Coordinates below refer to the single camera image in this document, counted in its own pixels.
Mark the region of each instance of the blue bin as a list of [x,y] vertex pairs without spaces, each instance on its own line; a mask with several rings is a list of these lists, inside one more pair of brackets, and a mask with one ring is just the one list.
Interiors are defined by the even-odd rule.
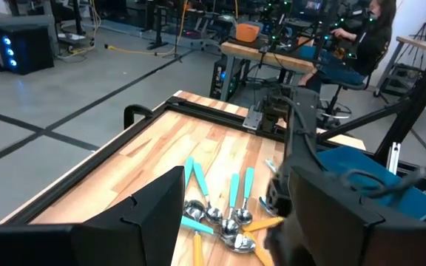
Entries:
[[[344,174],[351,169],[359,169],[375,175],[386,185],[394,185],[401,178],[390,173],[385,167],[373,161],[359,150],[343,146],[318,153],[323,165],[334,174]],[[377,185],[377,182],[359,174],[350,176],[350,182],[356,185]],[[375,199],[380,205],[387,206],[393,195]],[[404,194],[396,208],[399,212],[420,220],[426,219],[426,195],[417,188],[411,188]]]

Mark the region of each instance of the woman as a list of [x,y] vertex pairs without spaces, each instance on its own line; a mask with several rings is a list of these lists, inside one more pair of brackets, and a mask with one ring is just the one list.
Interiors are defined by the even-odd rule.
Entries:
[[[396,0],[372,0],[369,9],[377,20],[358,44],[357,59],[348,59],[344,65],[343,61],[324,51],[319,57],[324,64],[304,75],[299,86],[320,93],[323,79],[360,85],[374,71],[377,61],[384,55],[389,41],[391,41],[392,23],[396,15]],[[342,28],[333,30],[331,33],[337,38],[349,41],[355,41],[357,38],[356,34],[349,33]]]

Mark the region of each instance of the concrete floor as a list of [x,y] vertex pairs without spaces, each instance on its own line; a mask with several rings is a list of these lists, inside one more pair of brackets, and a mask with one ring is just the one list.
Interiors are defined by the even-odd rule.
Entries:
[[[109,41],[134,50],[148,46],[141,38],[103,30],[98,38],[99,44]],[[100,46],[78,63],[56,61],[54,68],[26,76],[0,73],[0,151],[14,143],[21,146],[0,156],[0,219],[121,132],[125,106],[153,108],[180,89],[208,96],[213,63],[219,57],[185,48],[179,53],[186,55],[182,63]],[[277,73],[264,67],[259,76]],[[326,98],[334,88],[323,91]],[[351,107],[354,117],[385,104],[371,91],[343,92],[339,101]],[[351,134],[374,151],[392,122],[389,117]],[[47,134],[41,136],[43,129]],[[426,141],[426,113],[415,130]],[[411,134],[401,155],[426,166],[426,150]]]

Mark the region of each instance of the computer case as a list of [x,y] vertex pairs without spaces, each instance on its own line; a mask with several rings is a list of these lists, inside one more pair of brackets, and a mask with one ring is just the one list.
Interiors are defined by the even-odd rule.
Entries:
[[0,54],[4,68],[20,75],[53,67],[47,26],[0,27]]

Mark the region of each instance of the wooden table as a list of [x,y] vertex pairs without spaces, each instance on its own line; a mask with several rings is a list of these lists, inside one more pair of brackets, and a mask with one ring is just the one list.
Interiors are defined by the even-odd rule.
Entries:
[[[248,111],[239,106],[188,92],[179,91],[175,95],[242,116],[246,115]],[[351,137],[338,136],[333,138],[332,141],[354,146],[358,149],[364,148],[361,140]],[[83,222],[130,196],[172,167],[183,165],[189,156],[193,156],[195,162],[202,165],[212,204],[222,210],[224,214],[228,207],[231,175],[240,173],[241,176],[239,200],[237,201],[237,207],[240,207],[246,168],[254,167],[254,184],[248,208],[254,215],[254,219],[265,219],[268,218],[268,214],[260,208],[258,198],[266,192],[272,173],[264,160],[272,159],[277,165],[280,164],[283,149],[283,143],[168,111],[163,113],[148,129],[133,138],[117,153],[114,153],[110,159],[88,174],[76,187],[37,216],[32,223]],[[49,187],[60,182],[78,166]],[[44,191],[33,197],[29,202],[43,193]],[[186,189],[185,198],[199,199],[205,203],[193,177]],[[22,207],[24,205],[0,223],[16,214]],[[266,230],[254,232],[258,245],[263,244],[265,235]],[[172,265],[192,265],[192,236],[191,230],[180,229]],[[254,254],[232,253],[226,250],[219,239],[213,236],[203,236],[202,240],[204,259],[207,265],[261,265]]]
[[417,47],[419,49],[422,49],[426,51],[426,41],[419,41],[415,40],[411,37],[407,36],[397,36],[396,40],[399,42],[397,45],[396,50],[393,52],[392,57],[389,60],[388,65],[385,67],[384,72],[382,73],[381,78],[379,79],[379,82],[376,86],[376,91],[374,92],[375,95],[379,95],[379,92],[382,91],[382,85],[385,82],[385,79],[387,78],[389,72],[392,70],[393,65],[396,63],[397,57],[399,56],[400,52],[402,51],[402,48],[404,47],[404,44],[408,44],[414,47]]
[[[221,44],[221,52],[228,58],[226,63],[226,75],[223,87],[221,88],[221,100],[226,101],[229,84],[231,83],[234,61],[236,59],[246,59],[247,61],[259,62],[263,54],[260,53],[258,49],[232,44],[227,41]],[[272,52],[267,52],[264,55],[263,63],[273,67],[285,67],[287,70],[292,70],[297,73],[307,73],[314,68],[311,62],[284,55],[277,55]]]

